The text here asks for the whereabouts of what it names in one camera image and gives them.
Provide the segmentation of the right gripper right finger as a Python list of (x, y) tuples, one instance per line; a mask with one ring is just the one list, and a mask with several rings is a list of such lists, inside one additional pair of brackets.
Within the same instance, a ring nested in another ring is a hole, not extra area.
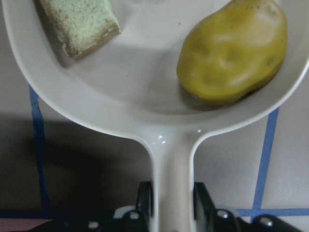
[(241, 231), (238, 220), (231, 211), (216, 208), (202, 182), (194, 183), (194, 218), (198, 232)]

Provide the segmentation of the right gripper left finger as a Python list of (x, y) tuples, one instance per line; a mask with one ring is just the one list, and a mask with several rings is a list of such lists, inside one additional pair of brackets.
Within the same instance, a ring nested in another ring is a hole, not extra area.
[(149, 232), (153, 215), (151, 182), (140, 182), (135, 205), (116, 209), (113, 216), (114, 232)]

